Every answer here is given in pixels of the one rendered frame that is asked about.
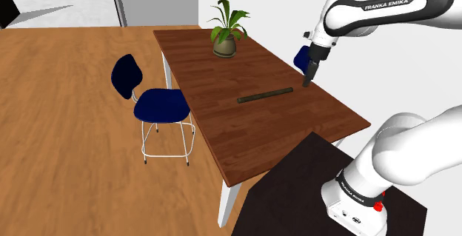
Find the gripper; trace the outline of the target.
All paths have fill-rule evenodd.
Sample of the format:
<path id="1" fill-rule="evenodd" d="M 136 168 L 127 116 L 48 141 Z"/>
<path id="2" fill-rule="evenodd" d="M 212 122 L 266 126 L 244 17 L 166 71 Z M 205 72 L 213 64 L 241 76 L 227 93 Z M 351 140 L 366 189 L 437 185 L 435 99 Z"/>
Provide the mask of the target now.
<path id="1" fill-rule="evenodd" d="M 322 47 L 320 45 L 315 44 L 314 42 L 311 43 L 309 46 L 308 56 L 310 58 L 307 69 L 304 74 L 304 81 L 302 86 L 308 87 L 319 67 L 319 61 L 325 61 L 329 55 L 330 48 L 329 47 Z"/>

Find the blue chair with white legs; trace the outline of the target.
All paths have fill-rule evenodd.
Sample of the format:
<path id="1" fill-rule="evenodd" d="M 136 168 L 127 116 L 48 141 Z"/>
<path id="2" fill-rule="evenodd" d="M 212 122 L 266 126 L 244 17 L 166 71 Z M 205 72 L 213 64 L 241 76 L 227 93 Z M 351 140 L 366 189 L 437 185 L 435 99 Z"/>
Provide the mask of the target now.
<path id="1" fill-rule="evenodd" d="M 140 96 L 135 94 L 135 88 L 142 82 L 143 73 L 137 65 L 133 55 L 126 54 L 115 63 L 111 72 L 111 83 L 115 90 L 126 100 L 135 103 L 133 114 L 141 124 L 149 124 L 150 128 L 158 128 L 159 124 L 178 124 L 184 153 L 179 155 L 186 164 L 190 163 L 192 146 L 187 146 L 184 127 L 191 128 L 195 134 L 196 128 L 190 120 L 191 110 L 180 89 L 152 88 L 144 91 Z"/>
<path id="2" fill-rule="evenodd" d="M 293 64 L 304 74 L 307 74 L 307 69 L 311 58 L 309 57 L 309 46 L 304 45 L 300 48 L 297 55 L 293 59 Z"/>

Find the dark olive rod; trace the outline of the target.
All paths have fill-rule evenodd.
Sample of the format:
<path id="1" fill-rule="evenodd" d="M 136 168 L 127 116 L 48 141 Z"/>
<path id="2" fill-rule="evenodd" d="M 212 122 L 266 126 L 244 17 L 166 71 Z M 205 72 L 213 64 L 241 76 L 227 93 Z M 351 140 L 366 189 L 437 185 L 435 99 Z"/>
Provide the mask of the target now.
<path id="1" fill-rule="evenodd" d="M 241 98 L 237 98 L 236 101 L 238 104 L 242 104 L 242 103 L 256 101 L 256 100 L 263 99 L 263 98 L 269 98 L 269 97 L 276 96 L 276 95 L 283 95 L 283 94 L 286 94 L 292 91 L 293 91 L 292 87 L 287 87 L 287 88 L 283 88 L 279 90 L 273 90 L 273 91 L 263 92 L 263 93 L 259 93 L 255 95 L 244 96 Z"/>

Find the brown wooden table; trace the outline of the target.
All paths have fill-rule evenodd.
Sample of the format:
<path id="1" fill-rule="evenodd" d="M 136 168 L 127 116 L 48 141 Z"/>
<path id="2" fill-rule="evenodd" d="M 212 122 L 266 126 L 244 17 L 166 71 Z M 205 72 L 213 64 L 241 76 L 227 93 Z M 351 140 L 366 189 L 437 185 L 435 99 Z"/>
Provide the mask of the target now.
<path id="1" fill-rule="evenodd" d="M 308 134 L 336 142 L 369 122 L 290 65 L 246 38 L 232 58 L 212 52 L 210 30 L 155 30 L 164 71 L 178 83 L 223 178 L 218 225 L 225 226 L 241 184 L 277 164 Z M 293 91 L 238 104 L 248 95 Z"/>

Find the green potted plant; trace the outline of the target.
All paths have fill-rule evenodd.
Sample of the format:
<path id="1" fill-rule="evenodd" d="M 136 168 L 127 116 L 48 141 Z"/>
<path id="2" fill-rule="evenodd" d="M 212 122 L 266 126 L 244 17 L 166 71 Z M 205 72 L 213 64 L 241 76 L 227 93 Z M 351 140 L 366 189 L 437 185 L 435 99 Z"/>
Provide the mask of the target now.
<path id="1" fill-rule="evenodd" d="M 249 18 L 250 13 L 244 10 L 231 11 L 228 0 L 218 0 L 217 5 L 212 7 L 218 9 L 221 14 L 221 18 L 210 19 L 221 24 L 214 27 L 210 33 L 210 41 L 213 43 L 212 52 L 219 58 L 232 58 L 237 51 L 235 42 L 248 37 L 247 31 L 238 21 Z"/>

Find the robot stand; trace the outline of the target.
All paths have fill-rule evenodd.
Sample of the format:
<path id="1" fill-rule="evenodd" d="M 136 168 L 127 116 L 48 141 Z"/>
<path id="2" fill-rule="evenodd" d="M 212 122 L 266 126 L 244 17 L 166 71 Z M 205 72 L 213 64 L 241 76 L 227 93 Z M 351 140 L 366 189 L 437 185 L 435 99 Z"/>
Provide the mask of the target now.
<path id="1" fill-rule="evenodd" d="M 328 214 L 321 187 L 352 162 L 310 133 L 247 193 L 231 236 L 355 236 Z"/>

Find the black cabinet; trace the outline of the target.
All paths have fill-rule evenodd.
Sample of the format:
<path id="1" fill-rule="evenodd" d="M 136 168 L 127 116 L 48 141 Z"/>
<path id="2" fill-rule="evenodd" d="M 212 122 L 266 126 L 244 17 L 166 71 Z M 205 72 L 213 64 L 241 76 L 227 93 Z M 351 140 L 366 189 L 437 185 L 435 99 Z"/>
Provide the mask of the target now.
<path id="1" fill-rule="evenodd" d="M 0 0 L 0 29 L 6 28 L 20 12 L 13 0 Z"/>

